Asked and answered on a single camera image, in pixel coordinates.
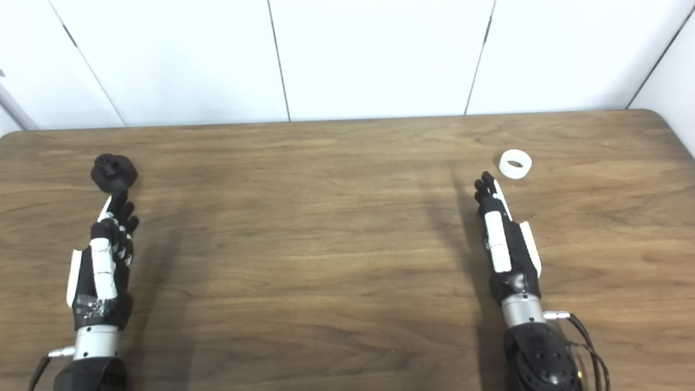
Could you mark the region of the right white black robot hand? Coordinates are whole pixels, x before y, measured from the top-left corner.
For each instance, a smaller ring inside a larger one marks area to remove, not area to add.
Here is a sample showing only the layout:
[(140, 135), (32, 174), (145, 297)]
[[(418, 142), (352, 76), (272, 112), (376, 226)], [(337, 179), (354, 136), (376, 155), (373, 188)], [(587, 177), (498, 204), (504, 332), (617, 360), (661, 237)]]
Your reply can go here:
[(530, 242), (521, 223), (511, 217), (501, 186), (484, 171), (475, 182), (477, 213), (484, 223), (484, 243), (493, 265), (489, 287), (495, 302), (511, 295), (541, 299), (539, 268), (529, 250)]

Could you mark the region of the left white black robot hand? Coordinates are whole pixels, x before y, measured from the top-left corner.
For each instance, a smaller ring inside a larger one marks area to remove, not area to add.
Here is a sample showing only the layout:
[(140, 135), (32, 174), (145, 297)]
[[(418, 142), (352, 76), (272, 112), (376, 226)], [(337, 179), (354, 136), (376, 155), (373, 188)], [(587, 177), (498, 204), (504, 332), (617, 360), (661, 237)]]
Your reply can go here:
[(76, 331), (91, 326), (122, 331), (131, 318), (132, 236), (139, 225), (134, 210), (127, 189), (111, 194), (90, 228), (89, 244), (72, 253), (66, 302)]

